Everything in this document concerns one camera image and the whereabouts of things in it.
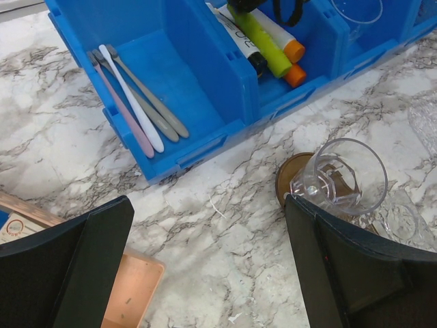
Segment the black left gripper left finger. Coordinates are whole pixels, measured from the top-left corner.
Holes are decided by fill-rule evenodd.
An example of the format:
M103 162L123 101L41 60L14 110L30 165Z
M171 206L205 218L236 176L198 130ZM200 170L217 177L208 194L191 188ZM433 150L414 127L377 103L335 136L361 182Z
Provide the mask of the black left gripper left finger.
M1 245L2 327L100 327L134 216L120 196Z

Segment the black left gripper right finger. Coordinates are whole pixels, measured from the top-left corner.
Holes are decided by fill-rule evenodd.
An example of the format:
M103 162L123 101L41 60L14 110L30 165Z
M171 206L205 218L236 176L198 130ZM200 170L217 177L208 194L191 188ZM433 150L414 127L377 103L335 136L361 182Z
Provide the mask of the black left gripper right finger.
M300 196L285 219L311 327L435 327L436 254L339 219Z

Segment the white toothbrush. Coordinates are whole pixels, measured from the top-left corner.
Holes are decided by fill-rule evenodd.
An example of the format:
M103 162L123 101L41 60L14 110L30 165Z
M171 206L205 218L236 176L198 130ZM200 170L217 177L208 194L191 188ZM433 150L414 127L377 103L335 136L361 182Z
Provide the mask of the white toothbrush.
M121 85L128 99L128 102L130 103L130 106L132 107L141 125L141 128L143 129L143 132L146 134L147 138L149 139L151 145L157 152L159 153L164 152L165 147L162 139L160 138L160 135L158 134L158 131L155 129L154 125L152 124L151 120L148 118L148 116L142 109L137 99L133 96L133 93L130 91L127 83L125 82L124 78L122 77L115 63L113 62L108 49L104 44L101 44L98 47L98 49L102 53L102 56L106 59L112 70L114 71L115 77L118 80L119 84Z

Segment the lime green toothpaste tube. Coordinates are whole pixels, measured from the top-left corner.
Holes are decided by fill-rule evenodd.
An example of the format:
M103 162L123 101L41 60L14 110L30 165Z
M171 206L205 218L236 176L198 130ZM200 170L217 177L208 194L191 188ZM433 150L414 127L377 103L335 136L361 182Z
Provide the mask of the lime green toothpaste tube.
M239 28L250 41L255 44L260 53L267 60L268 68L273 75L276 78L285 76L292 67L292 63L265 29L258 23L257 19L250 13L237 11L230 3L226 6Z

